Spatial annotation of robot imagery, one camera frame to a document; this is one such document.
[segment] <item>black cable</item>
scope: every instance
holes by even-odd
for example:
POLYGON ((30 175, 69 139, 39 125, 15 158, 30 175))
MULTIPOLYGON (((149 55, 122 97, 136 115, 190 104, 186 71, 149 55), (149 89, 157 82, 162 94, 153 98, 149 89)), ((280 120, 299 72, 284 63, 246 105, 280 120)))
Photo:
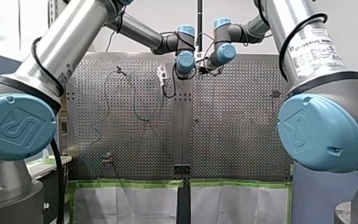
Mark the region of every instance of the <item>black cable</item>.
POLYGON ((115 33, 116 33, 116 32, 115 32, 115 31, 113 31, 113 32, 112 32, 112 34, 110 35, 110 37, 109 37, 109 43, 107 44, 107 47, 106 47, 105 52, 107 52, 107 51, 109 50, 110 45, 112 44, 112 38, 113 38, 113 35, 114 35, 115 33))
POLYGON ((317 19, 317 18, 324 18, 323 23, 327 22, 328 16, 325 13, 317 13, 314 14, 310 17, 308 17, 306 20, 300 22, 295 29, 293 29, 293 31, 286 37, 286 39, 284 40, 280 53, 279 53, 279 69, 281 71, 281 74, 283 76, 283 78, 287 81, 287 75, 284 73, 284 68, 283 68, 283 60, 284 60, 284 55, 286 53, 287 48, 289 47, 290 41, 292 41, 293 37, 295 37, 295 35, 301 31, 305 26, 309 25, 313 20, 317 19))
POLYGON ((123 20, 124 20, 124 14, 126 13, 127 6, 124 6, 121 12, 119 13, 119 19, 118 19, 118 27, 117 27, 117 33, 120 34, 121 28, 123 28, 123 20))
POLYGON ((171 96, 168 95, 167 90, 165 89, 165 85, 162 86, 162 94, 165 96, 165 98, 172 99, 176 96, 176 82, 175 82, 175 75, 174 71, 176 70, 176 64, 173 65, 172 68, 172 83, 173 83, 173 94, 171 96))
POLYGON ((51 142, 51 149, 54 153, 54 158, 57 164, 57 175, 58 175, 58 215, 57 215, 57 224, 63 223, 63 206, 65 204, 65 190, 63 184, 63 168, 62 168, 62 161, 60 151, 58 149, 57 143, 55 139, 52 139, 51 142))
POLYGON ((64 88, 61 84, 61 82, 55 77, 53 76, 49 70, 43 66, 43 64, 40 62, 39 60, 39 57, 37 56, 36 54, 36 46, 37 46, 37 43, 42 39, 42 37, 38 37, 36 40, 34 40, 34 43, 32 43, 32 46, 31 46, 31 53, 32 53, 32 56, 34 57, 34 60, 36 61, 36 64, 39 66, 40 69, 42 69, 42 71, 52 80, 54 81, 57 86, 58 86, 58 90, 59 90, 59 96, 63 96, 63 93, 64 93, 64 88))
POLYGON ((124 14, 126 13, 126 7, 123 7, 123 9, 121 10, 121 12, 118 14, 118 26, 117 26, 117 31, 113 31, 112 34, 109 37, 109 43, 107 44, 106 50, 105 52, 107 52, 110 48, 110 45, 112 44, 112 38, 114 34, 120 34, 121 28, 123 27, 123 17, 124 14))
POLYGON ((258 14, 260 14, 261 20, 262 20, 267 26, 269 26, 269 21, 267 21, 267 19, 264 17, 263 9, 261 8, 261 0, 258 0, 257 3, 258 3, 258 14))

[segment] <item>perforated metal panel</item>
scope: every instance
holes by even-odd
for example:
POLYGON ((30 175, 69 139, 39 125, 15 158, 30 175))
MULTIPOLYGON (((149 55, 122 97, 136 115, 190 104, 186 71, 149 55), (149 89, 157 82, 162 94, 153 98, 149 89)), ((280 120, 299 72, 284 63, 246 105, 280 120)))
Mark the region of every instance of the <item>perforated metal panel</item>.
POLYGON ((172 178, 172 102, 157 77, 166 62, 100 53, 78 66, 67 92, 75 132, 68 139, 75 148, 71 179, 172 178))
POLYGON ((239 55, 223 75, 186 88, 177 80, 178 94, 167 100, 156 73, 172 59, 86 56, 68 85, 71 179, 167 179, 175 164, 191 163, 193 178, 290 180, 276 128, 286 88, 277 57, 239 55))
POLYGON ((277 130, 286 92, 277 57, 241 55, 194 83, 192 177, 288 180, 277 130))

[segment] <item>wall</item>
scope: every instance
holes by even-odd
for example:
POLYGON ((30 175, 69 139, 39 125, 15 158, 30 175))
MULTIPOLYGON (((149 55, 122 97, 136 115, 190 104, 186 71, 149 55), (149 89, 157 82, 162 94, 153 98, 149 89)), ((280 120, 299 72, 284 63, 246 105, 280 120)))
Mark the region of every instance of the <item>wall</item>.
MULTIPOLYGON (((137 0, 126 10, 137 20, 149 25, 162 33, 175 31, 181 24, 197 24, 197 1, 195 0, 137 0)), ((94 41, 96 51, 105 51, 112 31, 103 28, 94 41)), ((108 51, 112 52, 149 52, 150 49, 126 38, 114 35, 112 45, 108 51)))
POLYGON ((24 60, 48 29, 48 0, 0 0, 0 55, 24 60))

